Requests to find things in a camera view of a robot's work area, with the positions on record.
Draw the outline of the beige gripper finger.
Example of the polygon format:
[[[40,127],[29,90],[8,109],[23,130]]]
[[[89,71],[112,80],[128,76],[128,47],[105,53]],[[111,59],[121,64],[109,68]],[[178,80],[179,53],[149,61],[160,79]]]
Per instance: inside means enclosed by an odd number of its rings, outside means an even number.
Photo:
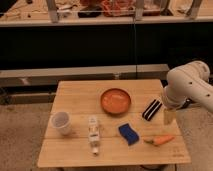
[[[169,125],[176,118],[176,111],[173,109],[164,110],[164,124]]]

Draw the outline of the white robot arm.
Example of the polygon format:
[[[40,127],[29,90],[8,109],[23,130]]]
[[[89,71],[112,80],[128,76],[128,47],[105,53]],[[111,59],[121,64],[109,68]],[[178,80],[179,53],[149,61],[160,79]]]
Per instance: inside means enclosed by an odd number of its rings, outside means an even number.
[[[166,76],[168,85],[161,93],[165,106],[164,124],[170,125],[187,99],[197,102],[213,113],[213,86],[209,84],[210,69],[202,61],[193,61],[171,69]]]

